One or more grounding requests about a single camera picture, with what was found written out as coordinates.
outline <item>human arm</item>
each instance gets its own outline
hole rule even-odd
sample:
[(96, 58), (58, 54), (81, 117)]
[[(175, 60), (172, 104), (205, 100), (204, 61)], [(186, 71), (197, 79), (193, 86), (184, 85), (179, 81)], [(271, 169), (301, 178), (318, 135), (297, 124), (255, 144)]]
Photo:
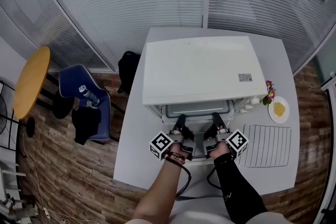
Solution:
[(214, 159), (226, 209), (235, 224), (245, 224), (254, 216), (267, 212), (262, 198), (232, 160), (225, 142), (219, 142), (209, 155)]
[[(170, 151), (188, 156), (178, 143), (173, 144)], [(180, 173), (179, 166), (164, 160), (156, 180), (137, 205), (132, 219), (144, 219), (152, 224), (167, 223), (175, 202)]]

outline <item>yellow food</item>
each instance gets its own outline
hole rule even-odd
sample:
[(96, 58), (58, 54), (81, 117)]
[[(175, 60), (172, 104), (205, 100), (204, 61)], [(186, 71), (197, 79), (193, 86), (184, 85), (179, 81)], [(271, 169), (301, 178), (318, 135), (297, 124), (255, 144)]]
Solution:
[(279, 102), (274, 103), (274, 114), (276, 116), (281, 117), (285, 111), (286, 107), (283, 104)]

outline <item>wooden floor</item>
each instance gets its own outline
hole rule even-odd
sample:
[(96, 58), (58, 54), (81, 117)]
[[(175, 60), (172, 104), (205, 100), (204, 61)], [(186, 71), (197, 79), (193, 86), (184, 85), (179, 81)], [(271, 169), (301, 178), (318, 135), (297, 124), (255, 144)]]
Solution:
[[(120, 85), (116, 75), (100, 75), (98, 83), (111, 93), (112, 100), (125, 108), (127, 96), (117, 93)], [(296, 77), (295, 84), (300, 112), (300, 157), (295, 187), (264, 195), (270, 211), (280, 212), (293, 223), (312, 223), (322, 196), (330, 154), (330, 120), (326, 96), (320, 90), (313, 66), (305, 67)], [(49, 84), (50, 91), (55, 91)], [(43, 203), (37, 191), (34, 168), (29, 158), (19, 158), (23, 193), (33, 194), (40, 208), (43, 206), (79, 219), (103, 223), (125, 223), (132, 216), (144, 190), (113, 180), (118, 144), (110, 141), (102, 146), (88, 141), (84, 146), (75, 144), (75, 129), (71, 118), (56, 119), (52, 113), (35, 106), (36, 120), (33, 138), (21, 135), (20, 148), (33, 158)], [(112, 135), (120, 135), (123, 115), (115, 112)], [(61, 216), (51, 213), (58, 221)], [(71, 223), (80, 221), (70, 219)], [(34, 223), (47, 223), (43, 212)]]

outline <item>black arm sleeve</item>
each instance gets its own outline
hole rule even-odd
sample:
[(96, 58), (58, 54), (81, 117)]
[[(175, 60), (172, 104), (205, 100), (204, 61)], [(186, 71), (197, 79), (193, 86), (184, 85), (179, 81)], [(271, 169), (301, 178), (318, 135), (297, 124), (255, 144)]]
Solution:
[(252, 217), (267, 212), (262, 198), (241, 175), (231, 154), (214, 160), (227, 212), (235, 224), (245, 224)]

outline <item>metal grill rack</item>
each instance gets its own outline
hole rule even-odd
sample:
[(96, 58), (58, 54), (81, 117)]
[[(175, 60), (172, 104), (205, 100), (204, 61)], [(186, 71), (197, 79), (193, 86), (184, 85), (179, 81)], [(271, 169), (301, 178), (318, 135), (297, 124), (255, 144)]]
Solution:
[(245, 124), (244, 134), (248, 137), (249, 143), (239, 158), (240, 167), (263, 168), (288, 165), (290, 127)]

